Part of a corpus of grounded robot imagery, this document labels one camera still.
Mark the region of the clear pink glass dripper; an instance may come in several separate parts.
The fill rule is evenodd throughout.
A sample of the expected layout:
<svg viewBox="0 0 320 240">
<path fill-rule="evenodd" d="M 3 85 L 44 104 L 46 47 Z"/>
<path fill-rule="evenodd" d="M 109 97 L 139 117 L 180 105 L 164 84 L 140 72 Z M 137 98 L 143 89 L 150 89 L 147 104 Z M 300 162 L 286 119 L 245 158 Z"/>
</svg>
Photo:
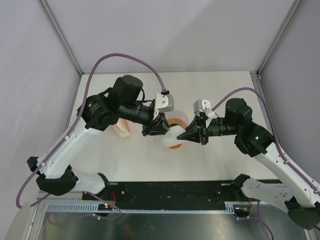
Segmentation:
<svg viewBox="0 0 320 240">
<path fill-rule="evenodd" d="M 185 129 L 188 126 L 188 118 L 182 111 L 173 110 L 170 112 L 166 112 L 165 116 L 170 127 L 180 126 Z"/>
</svg>

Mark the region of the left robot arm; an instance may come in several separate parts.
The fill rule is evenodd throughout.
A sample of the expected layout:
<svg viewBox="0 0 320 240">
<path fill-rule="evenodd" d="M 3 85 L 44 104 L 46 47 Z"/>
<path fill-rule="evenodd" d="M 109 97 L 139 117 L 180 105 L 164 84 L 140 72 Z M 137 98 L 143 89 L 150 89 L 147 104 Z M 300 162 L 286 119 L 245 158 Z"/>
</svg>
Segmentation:
<svg viewBox="0 0 320 240">
<path fill-rule="evenodd" d="M 30 157 L 28 167 L 37 174 L 36 183 L 41 191 L 62 196 L 71 191 L 91 192 L 98 199 L 110 196 L 108 179 L 102 173 L 87 173 L 71 166 L 80 151 L 119 119 L 142 126 L 143 136 L 165 135 L 169 123 L 165 113 L 174 109 L 174 99 L 168 91 L 156 94 L 149 106 L 144 94 L 143 82 L 124 75 L 116 79 L 112 87 L 85 99 L 77 110 L 74 124 L 58 140 L 56 146 L 42 157 Z"/>
</svg>

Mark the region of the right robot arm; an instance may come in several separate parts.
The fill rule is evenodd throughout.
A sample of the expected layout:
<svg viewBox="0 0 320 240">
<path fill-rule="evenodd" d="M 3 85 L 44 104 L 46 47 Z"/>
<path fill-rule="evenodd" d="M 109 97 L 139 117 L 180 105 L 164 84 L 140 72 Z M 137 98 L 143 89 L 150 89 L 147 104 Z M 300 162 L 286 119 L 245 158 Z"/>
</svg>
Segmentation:
<svg viewBox="0 0 320 240">
<path fill-rule="evenodd" d="M 234 144 L 245 155 L 267 167 L 280 184 L 260 182 L 240 174 L 230 188 L 231 196 L 261 200 L 287 213 L 299 227 L 311 230 L 320 224 L 320 184 L 304 172 L 276 144 L 275 137 L 252 120 L 252 108 L 242 98 L 231 98 L 225 104 L 224 117 L 212 118 L 205 100 L 194 103 L 195 117 L 178 140 L 206 145 L 210 137 L 234 135 Z"/>
</svg>

